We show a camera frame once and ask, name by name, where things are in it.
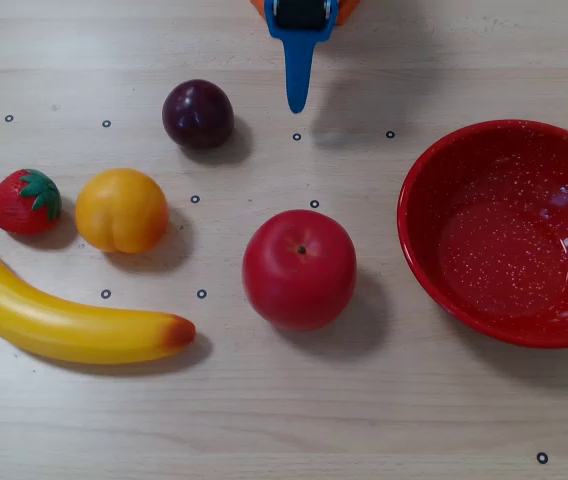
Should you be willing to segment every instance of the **plastic fruit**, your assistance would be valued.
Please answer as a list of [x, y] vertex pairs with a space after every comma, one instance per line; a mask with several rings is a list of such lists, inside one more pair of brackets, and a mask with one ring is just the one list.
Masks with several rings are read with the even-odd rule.
[[119, 364], [179, 352], [195, 326], [168, 313], [90, 307], [43, 293], [0, 261], [0, 337], [36, 355]]
[[151, 177], [116, 168], [84, 186], [77, 197], [75, 223], [84, 240], [100, 250], [141, 253], [166, 232], [168, 204]]
[[355, 248], [346, 230], [325, 215], [280, 213], [249, 242], [242, 277], [262, 317], [281, 328], [315, 330], [337, 318], [353, 296]]
[[0, 228], [18, 235], [50, 230], [62, 212], [60, 192], [42, 172], [30, 168], [12, 173], [0, 183]]
[[175, 88], [164, 102], [162, 120], [169, 137], [190, 149], [222, 145], [235, 125], [228, 97], [206, 80], [190, 80]]

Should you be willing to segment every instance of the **bowl rim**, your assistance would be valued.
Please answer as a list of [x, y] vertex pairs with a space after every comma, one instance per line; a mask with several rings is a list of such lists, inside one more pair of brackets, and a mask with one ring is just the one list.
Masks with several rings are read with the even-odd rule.
[[568, 130], [556, 127], [554, 125], [549, 125], [547, 123], [517, 119], [491, 120], [488, 122], [476, 123], [460, 128], [444, 136], [433, 145], [431, 145], [428, 149], [426, 149], [426, 151], [422, 155], [420, 155], [418, 160], [409, 170], [404, 180], [397, 203], [397, 229], [400, 245], [402, 246], [402, 252], [404, 253], [404, 257], [406, 258], [406, 261], [411, 271], [413, 272], [413, 275], [420, 283], [422, 288], [426, 291], [426, 293], [428, 293], [430, 297], [440, 305], [440, 307], [442, 307], [444, 310], [446, 310], [448, 313], [453, 315], [453, 317], [455, 317], [465, 325], [497, 340], [501, 340], [503, 342], [518, 345], [521, 347], [545, 349], [568, 348], [568, 339], [542, 340], [509, 334], [498, 328], [492, 327], [488, 323], [478, 321], [476, 318], [474, 318], [473, 315], [464, 312], [455, 302], [448, 299], [440, 291], [440, 289], [433, 282], [431, 282], [426, 272], [416, 261], [415, 250], [408, 233], [408, 204], [410, 202], [410, 193], [413, 189], [415, 181], [418, 179], [418, 177], [424, 170], [424, 167], [433, 159], [433, 157], [440, 153], [443, 148], [468, 135], [475, 135], [497, 128], [502, 129], [504, 127], [512, 127], [513, 124], [527, 126], [538, 132], [551, 134], [553, 136], [559, 136], [564, 140], [568, 140]]

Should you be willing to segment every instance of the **strawberry leaves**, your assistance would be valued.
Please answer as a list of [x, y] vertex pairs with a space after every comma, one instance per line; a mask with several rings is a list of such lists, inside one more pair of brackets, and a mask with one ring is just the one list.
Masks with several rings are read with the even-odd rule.
[[62, 213], [62, 199], [53, 181], [38, 170], [27, 168], [25, 171], [28, 175], [20, 177], [20, 180], [28, 185], [20, 191], [20, 196], [36, 197], [33, 211], [46, 207], [49, 222], [59, 218]]

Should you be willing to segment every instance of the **banana tip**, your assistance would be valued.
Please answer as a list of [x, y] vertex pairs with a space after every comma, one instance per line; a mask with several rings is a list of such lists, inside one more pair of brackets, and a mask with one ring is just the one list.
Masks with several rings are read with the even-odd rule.
[[169, 350], [179, 350], [187, 347], [195, 340], [195, 325], [185, 318], [174, 316], [166, 331], [164, 345]]

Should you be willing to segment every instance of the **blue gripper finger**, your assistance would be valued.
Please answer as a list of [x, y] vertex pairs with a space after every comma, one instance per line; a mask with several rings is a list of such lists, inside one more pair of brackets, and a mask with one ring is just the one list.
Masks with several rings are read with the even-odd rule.
[[331, 13], [326, 21], [326, 26], [324, 30], [315, 31], [295, 30], [278, 26], [273, 11], [274, 1], [264, 0], [264, 15], [271, 36], [279, 38], [284, 44], [288, 105], [293, 113], [300, 113], [304, 110], [308, 97], [315, 45], [331, 38], [331, 32], [337, 21], [339, 4], [338, 0], [330, 0]]

